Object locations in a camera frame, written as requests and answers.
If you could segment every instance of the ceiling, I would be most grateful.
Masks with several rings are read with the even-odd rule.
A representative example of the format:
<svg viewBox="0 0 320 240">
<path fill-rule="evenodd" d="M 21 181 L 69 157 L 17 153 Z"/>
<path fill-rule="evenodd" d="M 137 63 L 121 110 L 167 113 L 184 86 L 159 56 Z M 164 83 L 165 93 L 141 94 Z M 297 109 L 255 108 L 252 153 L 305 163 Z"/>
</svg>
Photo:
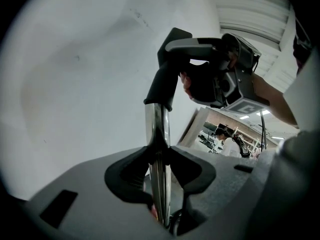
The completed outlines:
<svg viewBox="0 0 320 240">
<path fill-rule="evenodd" d="M 234 33 L 255 46 L 262 56 L 255 73 L 271 86 L 285 92 L 297 73 L 293 56 L 295 12 L 288 0 L 214 0 L 220 33 Z M 261 132 L 261 117 L 256 114 L 241 120 L 241 115 L 227 113 Z M 272 114 L 264 116 L 268 135 L 288 138 L 299 130 Z"/>
</svg>

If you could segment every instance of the brown wall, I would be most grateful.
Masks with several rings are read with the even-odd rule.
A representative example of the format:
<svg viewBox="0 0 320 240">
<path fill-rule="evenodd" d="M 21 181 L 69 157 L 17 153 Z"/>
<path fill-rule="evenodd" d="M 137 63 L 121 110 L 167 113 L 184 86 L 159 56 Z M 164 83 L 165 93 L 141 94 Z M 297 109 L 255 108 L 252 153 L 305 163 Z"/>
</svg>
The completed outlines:
<svg viewBox="0 0 320 240">
<path fill-rule="evenodd" d="M 217 111 L 214 111 L 212 109 L 209 109 L 210 112 L 207 117 L 207 121 L 210 122 L 213 125 L 218 126 L 219 124 L 223 124 L 231 129 L 235 129 L 238 127 L 238 129 L 246 134 L 249 134 L 253 138 L 259 138 L 261 139 L 261 134 L 257 133 L 255 130 L 252 130 L 248 126 L 244 125 L 243 123 L 234 120 L 224 114 L 221 114 Z M 269 141 L 268 139 L 266 140 L 268 148 L 275 148 L 277 145 L 274 144 L 273 142 Z"/>
</svg>

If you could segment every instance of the forearm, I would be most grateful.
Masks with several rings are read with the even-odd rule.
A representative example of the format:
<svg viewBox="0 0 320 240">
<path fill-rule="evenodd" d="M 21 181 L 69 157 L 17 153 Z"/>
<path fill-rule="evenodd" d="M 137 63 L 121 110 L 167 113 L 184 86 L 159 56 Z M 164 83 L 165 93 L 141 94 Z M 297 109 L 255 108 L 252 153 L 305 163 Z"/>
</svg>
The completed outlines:
<svg viewBox="0 0 320 240">
<path fill-rule="evenodd" d="M 297 126 L 296 119 L 292 114 L 282 92 L 269 85 L 262 77 L 253 74 L 252 82 L 255 94 L 270 102 L 269 111 L 281 121 Z"/>
</svg>

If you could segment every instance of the black rectangular slot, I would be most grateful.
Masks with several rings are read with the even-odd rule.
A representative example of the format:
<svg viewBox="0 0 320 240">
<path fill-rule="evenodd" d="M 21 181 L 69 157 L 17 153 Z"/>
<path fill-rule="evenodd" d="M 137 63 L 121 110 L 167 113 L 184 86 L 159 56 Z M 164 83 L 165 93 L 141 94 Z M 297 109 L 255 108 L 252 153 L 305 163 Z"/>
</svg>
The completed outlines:
<svg viewBox="0 0 320 240">
<path fill-rule="evenodd" d="M 237 164 L 234 169 L 250 174 L 254 168 L 251 166 Z"/>
<path fill-rule="evenodd" d="M 57 229 L 77 195 L 78 193 L 62 190 L 40 214 L 40 218 Z"/>
</svg>

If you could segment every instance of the chrome cylinder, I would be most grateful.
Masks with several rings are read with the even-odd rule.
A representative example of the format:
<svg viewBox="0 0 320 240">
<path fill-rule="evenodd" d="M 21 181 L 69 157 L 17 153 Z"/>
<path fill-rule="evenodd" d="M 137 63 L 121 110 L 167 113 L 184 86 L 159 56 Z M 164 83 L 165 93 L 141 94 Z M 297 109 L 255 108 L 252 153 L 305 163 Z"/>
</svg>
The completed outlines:
<svg viewBox="0 0 320 240">
<path fill-rule="evenodd" d="M 170 147 L 169 111 L 161 104 L 145 105 L 146 141 L 153 145 L 155 161 L 149 164 L 151 188 L 157 219 L 165 227 L 169 225 L 171 201 L 171 168 L 165 165 L 163 145 L 157 145 L 155 140 L 162 139 L 166 148 Z"/>
</svg>

